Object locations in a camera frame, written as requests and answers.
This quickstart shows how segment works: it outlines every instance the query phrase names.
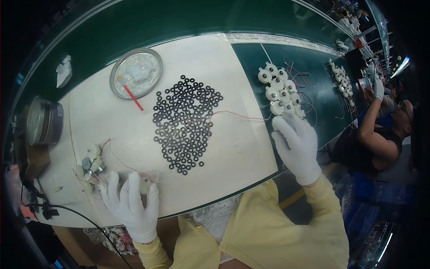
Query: white lace top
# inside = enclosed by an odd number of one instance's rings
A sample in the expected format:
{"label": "white lace top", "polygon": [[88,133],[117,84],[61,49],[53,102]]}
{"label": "white lace top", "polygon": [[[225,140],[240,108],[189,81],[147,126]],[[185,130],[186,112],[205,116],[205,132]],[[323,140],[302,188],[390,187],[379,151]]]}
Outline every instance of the white lace top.
{"label": "white lace top", "polygon": [[[216,204],[197,209],[190,212],[190,217],[209,232],[210,235],[217,241],[218,245],[221,243],[224,236],[225,229],[227,228],[228,220],[233,214],[235,209],[239,206],[242,194],[230,197]],[[234,258],[221,252],[221,262],[225,263]]]}

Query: yellow floor line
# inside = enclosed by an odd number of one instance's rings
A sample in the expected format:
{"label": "yellow floor line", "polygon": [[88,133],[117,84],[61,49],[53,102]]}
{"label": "yellow floor line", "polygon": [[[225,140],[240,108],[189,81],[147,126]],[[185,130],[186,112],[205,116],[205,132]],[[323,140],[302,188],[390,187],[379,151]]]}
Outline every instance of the yellow floor line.
{"label": "yellow floor line", "polygon": [[279,203],[279,207],[281,209],[286,208],[287,206],[291,205],[295,201],[297,201],[300,197],[304,195],[303,188],[299,189],[295,194],[291,195],[290,197],[286,198],[284,201]]}
{"label": "yellow floor line", "polygon": [[[331,163],[329,166],[326,167],[326,169],[324,169],[323,174],[324,175],[328,175],[336,166],[337,166],[337,164]],[[299,189],[295,194],[291,195],[290,197],[288,197],[284,201],[280,202],[279,203],[279,207],[281,209],[284,209],[287,206],[289,206],[292,203],[294,203],[295,201],[297,201],[303,195],[304,195],[304,190],[303,189]]]}

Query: yellow sleeve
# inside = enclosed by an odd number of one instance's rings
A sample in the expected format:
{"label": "yellow sleeve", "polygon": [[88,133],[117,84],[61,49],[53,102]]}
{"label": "yellow sleeve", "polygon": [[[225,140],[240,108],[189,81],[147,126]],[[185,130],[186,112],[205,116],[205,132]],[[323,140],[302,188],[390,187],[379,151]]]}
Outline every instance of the yellow sleeve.
{"label": "yellow sleeve", "polygon": [[158,236],[151,244],[141,244],[133,241],[133,245],[139,252],[139,258],[145,269],[167,269],[172,265],[172,261],[162,248]]}
{"label": "yellow sleeve", "polygon": [[321,174],[316,185],[304,188],[304,192],[313,211],[309,236],[324,244],[338,262],[348,266],[348,237],[333,185]]}

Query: eyeglasses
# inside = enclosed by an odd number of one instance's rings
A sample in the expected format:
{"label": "eyeglasses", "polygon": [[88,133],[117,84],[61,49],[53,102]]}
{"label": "eyeglasses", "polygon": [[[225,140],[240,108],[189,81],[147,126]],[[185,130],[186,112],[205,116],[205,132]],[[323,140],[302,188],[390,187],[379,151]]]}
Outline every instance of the eyeglasses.
{"label": "eyeglasses", "polygon": [[408,116],[408,119],[409,119],[409,124],[412,125],[412,120],[411,120],[411,117],[409,116],[408,109],[406,108],[405,101],[402,101],[400,103],[400,109],[402,109],[406,113],[406,115]]}

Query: green work surface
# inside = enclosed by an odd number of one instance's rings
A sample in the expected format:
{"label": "green work surface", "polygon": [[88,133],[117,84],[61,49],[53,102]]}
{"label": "green work surface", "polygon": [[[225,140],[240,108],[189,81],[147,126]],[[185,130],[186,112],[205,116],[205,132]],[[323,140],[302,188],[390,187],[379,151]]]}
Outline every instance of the green work surface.
{"label": "green work surface", "polygon": [[[76,8],[84,12],[89,7],[79,4]],[[42,53],[61,30],[74,23],[75,13],[73,9],[61,19],[34,53]],[[89,17],[53,47],[30,77],[16,109],[22,110],[36,95],[50,101],[59,100],[84,79],[134,48],[216,32],[278,34],[329,47],[336,47],[336,38],[347,38],[325,18],[292,1],[123,0]],[[64,88],[56,89],[55,69],[66,55],[72,57],[73,77]],[[32,62],[27,63],[27,67],[35,61],[33,56],[30,58]]]}
{"label": "green work surface", "polygon": [[[286,68],[287,66],[284,62],[290,65],[291,62],[294,62],[293,68],[298,72],[310,73],[310,76],[304,76],[307,81],[307,87],[300,88],[299,86],[298,90],[303,91],[310,98],[318,113],[317,122],[315,110],[313,109],[306,114],[306,119],[311,126],[314,126],[316,123],[315,130],[318,135],[318,148],[323,147],[342,132],[353,120],[345,103],[343,104],[344,112],[342,111],[343,100],[341,100],[339,91],[334,88],[335,84],[333,83],[332,75],[326,70],[329,58],[331,58],[336,65],[343,65],[347,73],[351,74],[346,60],[301,47],[279,44],[263,44],[263,46],[274,65]],[[248,77],[263,117],[268,118],[271,113],[270,102],[265,95],[265,87],[268,84],[261,83],[257,78],[258,68],[264,68],[266,62],[269,62],[263,47],[259,43],[232,44],[232,47]],[[295,77],[295,80],[298,84],[304,84],[299,75]],[[353,115],[354,119],[366,108],[366,105],[357,98],[358,95],[358,88],[353,84],[353,97],[357,107],[357,113]],[[306,97],[302,96],[302,99],[304,102],[309,102]],[[310,106],[304,105],[304,109],[308,111],[310,110]],[[271,121],[266,121],[266,126],[269,133],[271,133],[273,131]]]}

